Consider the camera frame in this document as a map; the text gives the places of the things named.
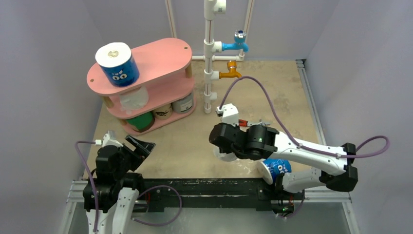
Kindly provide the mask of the grey toilet paper roll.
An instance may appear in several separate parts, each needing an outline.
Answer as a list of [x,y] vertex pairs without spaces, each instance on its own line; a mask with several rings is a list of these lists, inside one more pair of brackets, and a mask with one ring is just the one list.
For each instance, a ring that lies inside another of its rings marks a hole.
[[176,100],[172,103],[172,109],[178,114],[185,114],[189,112],[193,107],[193,92],[189,93],[186,97]]

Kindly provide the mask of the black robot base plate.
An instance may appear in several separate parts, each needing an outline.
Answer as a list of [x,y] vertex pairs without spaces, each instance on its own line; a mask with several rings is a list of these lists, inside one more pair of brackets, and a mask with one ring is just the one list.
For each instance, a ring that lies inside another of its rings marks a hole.
[[142,179],[134,184],[139,201],[148,204],[148,212],[165,208],[230,208],[255,211],[291,211],[291,203],[302,193],[277,190],[262,178],[175,178]]

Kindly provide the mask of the pink three-tier shelf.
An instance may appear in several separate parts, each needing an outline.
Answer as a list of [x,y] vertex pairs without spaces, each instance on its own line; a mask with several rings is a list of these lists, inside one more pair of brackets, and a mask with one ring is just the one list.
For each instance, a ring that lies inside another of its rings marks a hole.
[[[131,123],[133,118],[151,113],[193,93],[195,80],[191,71],[192,50],[190,45],[181,39],[165,38],[135,47],[131,53],[140,72],[134,84],[127,87],[113,86],[97,63],[89,69],[86,76],[89,88],[103,98],[109,113],[121,123],[128,134],[143,135],[194,112],[195,97],[192,98],[192,106],[186,113],[172,112],[167,119],[154,118],[152,126],[145,131],[139,131]],[[148,103],[139,110],[122,110],[120,95],[142,86],[146,87],[149,93]]]

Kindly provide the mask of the blue toilet paper roll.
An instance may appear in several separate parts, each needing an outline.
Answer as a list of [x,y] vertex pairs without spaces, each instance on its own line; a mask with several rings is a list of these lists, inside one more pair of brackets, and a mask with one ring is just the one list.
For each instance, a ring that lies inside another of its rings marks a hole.
[[139,76],[131,48],[123,42],[112,42],[99,48],[95,60],[108,81],[116,87],[134,84]]

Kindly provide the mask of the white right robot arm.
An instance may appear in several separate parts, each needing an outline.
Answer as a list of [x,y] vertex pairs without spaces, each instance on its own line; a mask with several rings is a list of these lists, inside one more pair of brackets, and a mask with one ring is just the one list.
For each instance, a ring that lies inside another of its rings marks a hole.
[[295,144],[287,134],[271,127],[253,125],[243,131],[227,123],[213,127],[209,142],[219,154],[230,158],[286,159],[310,166],[310,170],[285,173],[276,179],[273,191],[279,198],[322,185],[333,191],[351,192],[358,182],[357,168],[352,165],[356,146],[351,143],[332,147],[298,140]]

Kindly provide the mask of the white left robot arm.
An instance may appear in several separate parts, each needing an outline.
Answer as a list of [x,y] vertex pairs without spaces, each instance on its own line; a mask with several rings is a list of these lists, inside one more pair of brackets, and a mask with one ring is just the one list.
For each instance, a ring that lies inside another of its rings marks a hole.
[[91,234],[124,234],[136,200],[145,194],[143,176],[135,170],[156,144],[130,135],[125,140],[135,149],[117,141],[111,132],[103,139],[92,141],[100,148],[94,172],[85,168],[89,179],[82,192]]

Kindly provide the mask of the plain white toilet paper roll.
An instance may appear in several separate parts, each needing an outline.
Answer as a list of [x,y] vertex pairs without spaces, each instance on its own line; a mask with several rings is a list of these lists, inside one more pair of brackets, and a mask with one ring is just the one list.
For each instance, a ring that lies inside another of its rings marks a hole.
[[149,93],[145,86],[119,95],[121,111],[130,114],[144,108],[149,101]]

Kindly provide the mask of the green brown roll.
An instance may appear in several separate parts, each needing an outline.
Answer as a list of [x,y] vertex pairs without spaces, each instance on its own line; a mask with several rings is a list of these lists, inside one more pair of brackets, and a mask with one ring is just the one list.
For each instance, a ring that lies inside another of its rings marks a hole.
[[127,119],[126,122],[137,132],[144,132],[150,129],[154,122],[155,118],[152,112],[146,112],[134,118]]

